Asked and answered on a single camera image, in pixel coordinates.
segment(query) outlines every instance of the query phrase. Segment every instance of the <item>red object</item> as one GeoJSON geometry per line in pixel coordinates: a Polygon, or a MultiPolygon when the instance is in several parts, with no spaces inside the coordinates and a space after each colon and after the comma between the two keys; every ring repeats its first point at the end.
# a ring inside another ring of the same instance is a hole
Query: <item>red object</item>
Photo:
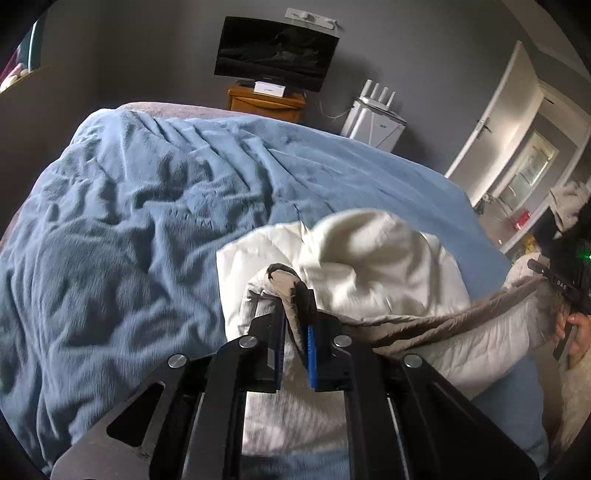
{"type": "Polygon", "coordinates": [[[517,217],[517,220],[513,221],[513,228],[515,230],[521,230],[523,226],[527,223],[527,220],[529,220],[530,218],[530,211],[525,209],[523,212],[521,212],[521,215],[517,217]]]}

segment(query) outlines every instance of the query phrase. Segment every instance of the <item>ceiling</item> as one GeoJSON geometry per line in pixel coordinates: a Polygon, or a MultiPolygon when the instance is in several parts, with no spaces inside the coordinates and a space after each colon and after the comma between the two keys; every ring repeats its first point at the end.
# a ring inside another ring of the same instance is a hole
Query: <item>ceiling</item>
{"type": "Polygon", "coordinates": [[[535,46],[546,55],[564,63],[591,82],[576,50],[550,14],[535,0],[502,0],[530,36],[535,46]]]}

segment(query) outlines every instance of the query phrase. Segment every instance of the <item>blue duvet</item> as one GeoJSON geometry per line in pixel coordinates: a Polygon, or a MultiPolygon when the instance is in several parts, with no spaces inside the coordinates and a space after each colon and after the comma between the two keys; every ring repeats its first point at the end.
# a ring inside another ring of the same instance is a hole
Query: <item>blue duvet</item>
{"type": "MultiPolygon", "coordinates": [[[[195,358],[225,341],[216,250],[262,225],[313,226],[358,207],[437,235],[471,298],[503,282],[508,261],[465,195],[418,164],[251,116],[91,115],[39,177],[0,256],[0,408],[35,464],[49,472],[171,353],[195,358]]],[[[477,404],[539,464],[535,365],[511,375],[477,404]]]]}

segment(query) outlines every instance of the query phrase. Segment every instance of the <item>white box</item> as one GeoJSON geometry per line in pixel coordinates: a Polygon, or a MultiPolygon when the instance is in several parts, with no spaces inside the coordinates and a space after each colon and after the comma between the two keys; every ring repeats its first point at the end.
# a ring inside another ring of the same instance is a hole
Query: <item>white box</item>
{"type": "Polygon", "coordinates": [[[273,95],[273,97],[282,97],[285,92],[285,87],[275,85],[274,83],[256,82],[255,93],[264,93],[265,95],[273,95]]]}

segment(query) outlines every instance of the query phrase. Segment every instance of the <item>window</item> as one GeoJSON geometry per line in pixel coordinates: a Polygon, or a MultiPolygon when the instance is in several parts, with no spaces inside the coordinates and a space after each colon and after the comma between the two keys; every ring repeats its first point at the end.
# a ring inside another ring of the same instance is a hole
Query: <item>window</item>
{"type": "Polygon", "coordinates": [[[557,155],[556,147],[537,131],[532,133],[515,161],[517,173],[499,195],[507,214],[510,215],[525,203],[557,155]]]}

